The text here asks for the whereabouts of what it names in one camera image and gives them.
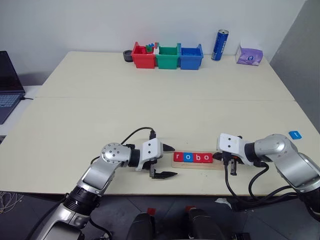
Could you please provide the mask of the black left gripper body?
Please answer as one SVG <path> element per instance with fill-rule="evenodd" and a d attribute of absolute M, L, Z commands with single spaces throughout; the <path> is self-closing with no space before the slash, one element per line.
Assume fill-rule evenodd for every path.
<path fill-rule="evenodd" d="M 150 170 L 154 170 L 157 160 L 163 157 L 163 144 L 161 142 L 155 142 L 151 144 L 151 147 Z"/>

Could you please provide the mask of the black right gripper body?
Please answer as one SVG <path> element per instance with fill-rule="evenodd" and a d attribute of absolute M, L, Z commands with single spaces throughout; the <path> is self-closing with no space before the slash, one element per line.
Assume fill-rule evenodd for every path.
<path fill-rule="evenodd" d="M 238 156 L 232 155 L 230 152 L 227 151 L 222 151 L 221 159 L 225 166 L 241 162 L 241 159 Z"/>

